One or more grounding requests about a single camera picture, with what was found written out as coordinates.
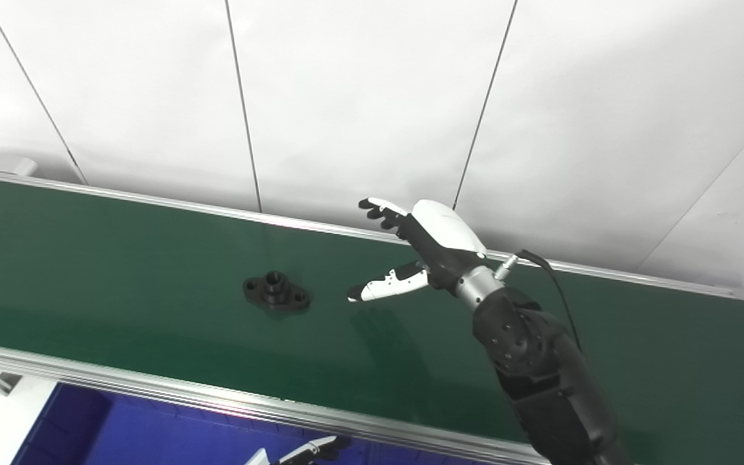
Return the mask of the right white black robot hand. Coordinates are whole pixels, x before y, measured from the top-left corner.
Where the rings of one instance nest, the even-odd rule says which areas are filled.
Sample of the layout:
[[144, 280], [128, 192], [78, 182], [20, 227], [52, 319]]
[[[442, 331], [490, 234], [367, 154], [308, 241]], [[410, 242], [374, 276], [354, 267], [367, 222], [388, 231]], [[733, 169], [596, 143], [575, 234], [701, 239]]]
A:
[[382, 229], [410, 244], [418, 259], [349, 288], [349, 302], [403, 295], [426, 286], [453, 293], [464, 276], [484, 265], [483, 242], [446, 204], [420, 200], [405, 210], [383, 198], [368, 197], [358, 207], [366, 210], [369, 220], [380, 220]]

